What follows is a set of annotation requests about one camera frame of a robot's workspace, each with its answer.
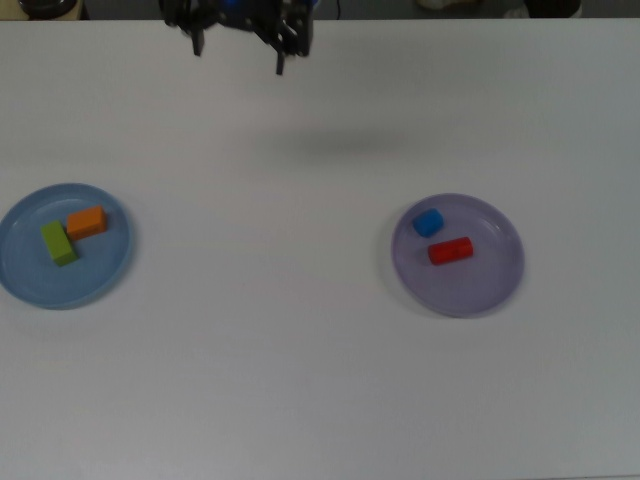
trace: blue cube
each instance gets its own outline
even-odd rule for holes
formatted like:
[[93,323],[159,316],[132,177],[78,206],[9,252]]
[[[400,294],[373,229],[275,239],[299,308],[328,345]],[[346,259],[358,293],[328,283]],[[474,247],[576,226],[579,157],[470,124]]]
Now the blue cube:
[[444,225],[442,214],[435,208],[430,208],[413,219],[413,228],[421,237],[430,237]]

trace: red cylinder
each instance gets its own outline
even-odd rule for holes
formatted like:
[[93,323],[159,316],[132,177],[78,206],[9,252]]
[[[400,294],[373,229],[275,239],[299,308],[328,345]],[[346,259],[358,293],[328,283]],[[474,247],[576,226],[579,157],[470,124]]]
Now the red cylinder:
[[429,247],[429,260],[434,265],[455,262],[473,255],[473,244],[469,237],[456,238],[448,242],[436,243]]

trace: lime green rectangular block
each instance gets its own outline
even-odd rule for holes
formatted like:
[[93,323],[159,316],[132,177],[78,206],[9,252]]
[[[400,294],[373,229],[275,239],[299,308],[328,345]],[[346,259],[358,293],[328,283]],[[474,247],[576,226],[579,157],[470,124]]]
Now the lime green rectangular block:
[[40,227],[40,233],[42,233],[44,243],[47,244],[51,260],[56,262],[59,267],[78,259],[59,220]]

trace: blue plate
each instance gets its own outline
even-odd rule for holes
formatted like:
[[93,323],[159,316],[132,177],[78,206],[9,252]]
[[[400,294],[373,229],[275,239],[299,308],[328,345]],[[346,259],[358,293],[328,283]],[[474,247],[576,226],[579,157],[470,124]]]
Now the blue plate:
[[[102,205],[107,231],[73,242],[79,259],[57,266],[40,227]],[[18,202],[0,222],[0,283],[9,293],[42,308],[84,305],[106,292],[131,257],[132,230],[120,203],[90,185],[65,183],[38,190]]]

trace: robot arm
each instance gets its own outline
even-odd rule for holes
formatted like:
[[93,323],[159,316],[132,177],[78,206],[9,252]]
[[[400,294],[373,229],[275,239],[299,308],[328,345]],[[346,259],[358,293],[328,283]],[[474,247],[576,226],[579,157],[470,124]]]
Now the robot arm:
[[313,37],[313,0],[159,0],[165,23],[191,37],[200,56],[204,31],[219,23],[254,32],[278,55],[276,73],[282,75],[289,55],[309,55]]

